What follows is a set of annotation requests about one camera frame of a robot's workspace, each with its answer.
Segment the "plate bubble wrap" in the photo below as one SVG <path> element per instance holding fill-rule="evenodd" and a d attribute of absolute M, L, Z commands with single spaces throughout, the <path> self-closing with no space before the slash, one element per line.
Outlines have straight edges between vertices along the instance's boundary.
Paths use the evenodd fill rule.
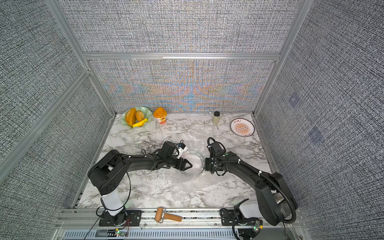
<path fill-rule="evenodd" d="M 180 134 L 172 138 L 173 143 L 179 143 L 181 140 L 188 148 L 181 157 L 187 159 L 192 167 L 185 171 L 176 170 L 175 168 L 161 169 L 160 172 L 163 172 L 165 181 L 170 186 L 192 182 L 201 177 L 203 173 L 206 173 L 204 171 L 205 158 L 209 157 L 207 137 L 200 134 Z"/>

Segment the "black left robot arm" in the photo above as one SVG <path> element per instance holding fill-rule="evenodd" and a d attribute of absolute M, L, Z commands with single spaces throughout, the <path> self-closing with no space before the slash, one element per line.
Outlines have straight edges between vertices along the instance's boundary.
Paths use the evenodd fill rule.
<path fill-rule="evenodd" d="M 118 186 L 128 172 L 139 170 L 156 171 L 162 168 L 175 168 L 186 171 L 193 165 L 171 152 L 156 150 L 144 155 L 127 155 L 111 150 L 88 172 L 88 178 L 101 195 L 104 211 L 101 219 L 112 226 L 122 226 L 128 221 L 125 204 L 121 201 Z"/>

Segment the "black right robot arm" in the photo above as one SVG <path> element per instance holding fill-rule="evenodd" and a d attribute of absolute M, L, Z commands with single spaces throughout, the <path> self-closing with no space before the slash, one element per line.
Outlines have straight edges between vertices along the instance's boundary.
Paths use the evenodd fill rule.
<path fill-rule="evenodd" d="M 259 211 L 271 225 L 292 224 L 297 219 L 298 205 L 279 173 L 269 174 L 254 168 L 233 152 L 205 158 L 205 171 L 231 173 L 250 185 L 256 192 Z"/>

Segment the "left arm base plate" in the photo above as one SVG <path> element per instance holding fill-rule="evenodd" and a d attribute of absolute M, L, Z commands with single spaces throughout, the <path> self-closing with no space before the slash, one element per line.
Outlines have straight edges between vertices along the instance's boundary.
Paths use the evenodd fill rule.
<path fill-rule="evenodd" d="M 115 216 L 111 216 L 108 211 L 103 211 L 99 221 L 100 227 L 138 227 L 142 218 L 141 210 L 125 210 Z"/>

